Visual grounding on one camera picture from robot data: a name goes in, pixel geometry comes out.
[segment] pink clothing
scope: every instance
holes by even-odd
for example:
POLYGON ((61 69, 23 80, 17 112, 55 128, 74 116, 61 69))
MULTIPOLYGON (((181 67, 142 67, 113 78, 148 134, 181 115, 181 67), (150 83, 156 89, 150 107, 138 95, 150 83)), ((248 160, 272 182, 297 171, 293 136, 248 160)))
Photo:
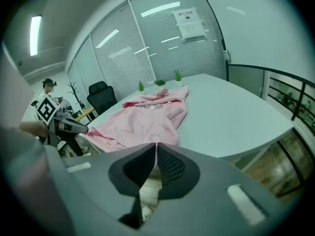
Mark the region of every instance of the pink clothing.
POLYGON ((176 145, 176 128, 186 116, 185 98, 188 87, 153 95, 136 95, 123 104, 104 122, 90 128, 84 137, 105 152, 112 152, 143 143, 164 142, 176 145), (162 108, 140 106, 163 104, 162 108))

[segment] small green plant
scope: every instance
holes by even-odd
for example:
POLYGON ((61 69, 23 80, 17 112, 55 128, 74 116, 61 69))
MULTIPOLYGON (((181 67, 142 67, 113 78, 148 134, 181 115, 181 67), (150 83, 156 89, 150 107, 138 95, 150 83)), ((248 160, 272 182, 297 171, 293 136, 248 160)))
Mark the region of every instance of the small green plant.
POLYGON ((140 90, 140 92, 142 92, 144 90, 144 86, 143 86, 143 83, 141 81, 139 81, 139 90, 140 90))
POLYGON ((179 73, 178 70, 175 70, 174 74, 175 74, 175 80, 176 81, 181 81, 182 80, 181 74, 179 73))
POLYGON ((165 85, 165 81, 164 80, 158 80, 158 81, 154 81, 154 83, 158 86, 163 86, 165 85))

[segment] black office chair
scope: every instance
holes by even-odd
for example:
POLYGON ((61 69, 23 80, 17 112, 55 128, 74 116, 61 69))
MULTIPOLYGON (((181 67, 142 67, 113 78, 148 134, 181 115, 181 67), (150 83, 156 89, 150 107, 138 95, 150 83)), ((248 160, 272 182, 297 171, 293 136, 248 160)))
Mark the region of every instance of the black office chair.
POLYGON ((87 100, 95 108, 98 115, 117 103, 113 88, 104 81, 89 86, 89 94, 87 100))

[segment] ceiling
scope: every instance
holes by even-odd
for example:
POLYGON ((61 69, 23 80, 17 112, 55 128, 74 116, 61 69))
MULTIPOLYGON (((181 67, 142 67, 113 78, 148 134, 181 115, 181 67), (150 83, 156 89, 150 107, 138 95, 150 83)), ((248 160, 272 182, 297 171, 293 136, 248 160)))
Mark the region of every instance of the ceiling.
POLYGON ((60 66, 76 35, 105 0, 28 0, 18 10, 3 37, 22 75, 43 67, 60 66), (38 54, 30 56, 32 16, 41 15, 38 54))

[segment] white table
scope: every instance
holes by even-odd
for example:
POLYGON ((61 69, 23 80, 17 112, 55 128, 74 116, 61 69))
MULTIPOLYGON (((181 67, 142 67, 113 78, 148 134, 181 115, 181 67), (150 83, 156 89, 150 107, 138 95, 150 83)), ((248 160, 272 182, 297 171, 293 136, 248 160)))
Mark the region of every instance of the white table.
MULTIPOLYGON (((256 95, 207 74, 183 78, 188 85, 187 115, 177 129, 179 146, 213 157, 238 159, 271 145, 288 133, 292 123, 256 95)), ((175 81, 166 82, 176 89, 175 81)), ((145 88, 146 93, 157 90, 145 88)), ((107 121, 121 109, 126 97, 93 120, 88 127, 107 121)))

